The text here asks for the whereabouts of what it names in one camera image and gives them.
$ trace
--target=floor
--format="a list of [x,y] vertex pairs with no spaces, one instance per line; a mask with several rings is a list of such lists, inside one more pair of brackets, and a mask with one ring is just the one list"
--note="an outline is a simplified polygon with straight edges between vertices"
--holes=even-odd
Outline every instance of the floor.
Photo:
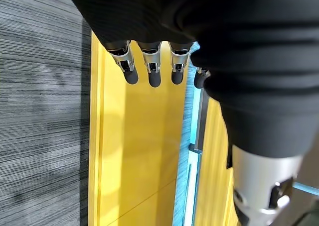
[[0,0],[0,225],[85,226],[90,29],[71,0]]

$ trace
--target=striped carpet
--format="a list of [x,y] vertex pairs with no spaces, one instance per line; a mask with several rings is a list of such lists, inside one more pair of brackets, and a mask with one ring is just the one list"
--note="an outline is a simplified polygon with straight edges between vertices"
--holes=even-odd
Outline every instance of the striped carpet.
[[87,225],[90,29],[71,0],[0,0],[0,225]]

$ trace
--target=robotic hand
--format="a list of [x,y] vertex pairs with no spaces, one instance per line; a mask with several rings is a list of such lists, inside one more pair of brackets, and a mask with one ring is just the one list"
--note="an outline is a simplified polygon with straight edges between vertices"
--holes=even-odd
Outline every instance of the robotic hand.
[[170,42],[178,84],[189,50],[181,45],[198,41],[194,83],[221,105],[238,218],[269,225],[289,203],[319,128],[319,0],[73,2],[131,84],[138,77],[123,40],[139,43],[154,87],[159,43]]

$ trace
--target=yellow wall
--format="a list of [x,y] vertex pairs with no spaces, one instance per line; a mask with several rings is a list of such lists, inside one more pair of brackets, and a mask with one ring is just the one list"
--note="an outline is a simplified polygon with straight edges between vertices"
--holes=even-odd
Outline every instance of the yellow wall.
[[226,170],[228,139],[219,103],[209,100],[200,169],[196,226],[235,226],[232,169]]
[[187,72],[171,82],[163,43],[162,82],[152,88],[132,42],[139,82],[129,85],[92,35],[89,225],[170,226]]

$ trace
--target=black fabric sleeve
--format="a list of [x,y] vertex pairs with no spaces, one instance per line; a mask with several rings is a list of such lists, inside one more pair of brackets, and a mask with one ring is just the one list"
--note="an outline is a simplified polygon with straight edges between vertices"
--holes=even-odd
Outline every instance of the black fabric sleeve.
[[100,41],[197,40],[230,144],[305,154],[318,130],[319,0],[73,0]]

